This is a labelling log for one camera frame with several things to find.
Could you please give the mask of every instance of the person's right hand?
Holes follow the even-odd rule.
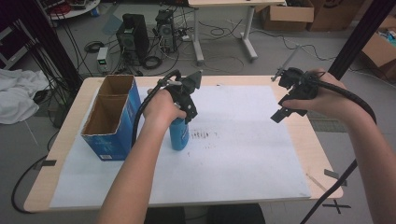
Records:
[[[318,76],[321,76],[321,81],[332,83],[343,89],[346,88],[342,82],[337,80],[332,74],[326,73],[323,69],[316,69],[311,72],[318,73]],[[318,96],[313,100],[288,100],[283,102],[282,106],[290,109],[316,111],[324,116],[340,119],[343,122],[353,118],[354,113],[362,111],[357,104],[346,97],[324,88],[319,88]]]
[[[159,90],[155,93],[143,115],[146,120],[155,120],[157,125],[163,125],[166,128],[169,127],[174,119],[186,118],[186,112],[175,106],[172,96],[167,90]]]

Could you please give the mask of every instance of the black pole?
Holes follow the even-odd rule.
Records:
[[[329,73],[341,79],[395,4],[396,0],[373,1],[332,63]]]

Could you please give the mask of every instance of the blue bottle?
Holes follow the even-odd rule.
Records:
[[[175,119],[169,126],[172,149],[182,150],[189,142],[189,124],[184,119]]]

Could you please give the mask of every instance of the table leg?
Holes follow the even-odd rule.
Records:
[[[198,37],[198,9],[194,9],[194,35],[192,36],[192,44],[194,45],[197,64],[201,65],[204,62],[204,54],[202,53],[201,44]]]
[[[244,42],[245,46],[247,47],[247,51],[250,55],[251,61],[259,58],[257,56],[257,53],[254,50],[253,46],[251,45],[250,40],[248,39],[248,34],[250,32],[250,26],[251,26],[251,21],[253,20],[253,15],[254,15],[254,7],[249,7],[247,10],[247,25],[245,28],[245,32],[241,33],[242,41]]]

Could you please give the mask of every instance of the towel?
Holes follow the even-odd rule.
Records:
[[[38,110],[35,93],[48,87],[42,71],[0,69],[0,123],[13,124],[31,117]]]

